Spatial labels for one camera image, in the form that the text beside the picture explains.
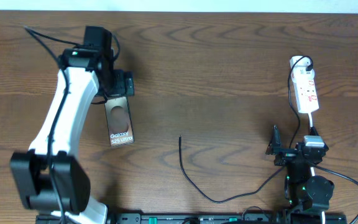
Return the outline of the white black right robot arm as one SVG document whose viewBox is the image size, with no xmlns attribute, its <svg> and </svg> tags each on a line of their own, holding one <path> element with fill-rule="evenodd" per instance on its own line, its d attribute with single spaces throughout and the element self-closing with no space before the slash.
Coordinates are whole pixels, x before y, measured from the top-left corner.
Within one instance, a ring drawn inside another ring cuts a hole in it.
<svg viewBox="0 0 358 224">
<path fill-rule="evenodd" d="M 322 162 L 328 147 L 312 128 L 309 135 L 294 148 L 282 146 L 277 126 L 266 154 L 274 155 L 274 164 L 287 170 L 284 183 L 285 198 L 290 206 L 278 211 L 272 218 L 275 223 L 326 223 L 325 211 L 333 196 L 334 184 L 316 175 L 313 166 Z"/>
</svg>

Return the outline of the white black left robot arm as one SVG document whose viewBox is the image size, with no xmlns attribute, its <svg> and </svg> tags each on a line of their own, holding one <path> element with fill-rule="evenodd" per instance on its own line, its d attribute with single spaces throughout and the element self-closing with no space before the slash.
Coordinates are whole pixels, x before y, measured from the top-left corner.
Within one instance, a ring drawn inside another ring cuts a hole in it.
<svg viewBox="0 0 358 224">
<path fill-rule="evenodd" d="M 114 34 L 88 26 L 82 44 L 69 42 L 54 55 L 58 81 L 47 117 L 27 152 L 10 160 L 24 208 L 36 210 L 37 223 L 108 223 L 108 206 L 90 194 L 91 183 L 78 162 L 78 146 L 88 110 L 135 93 L 131 72 L 118 70 Z"/>
</svg>

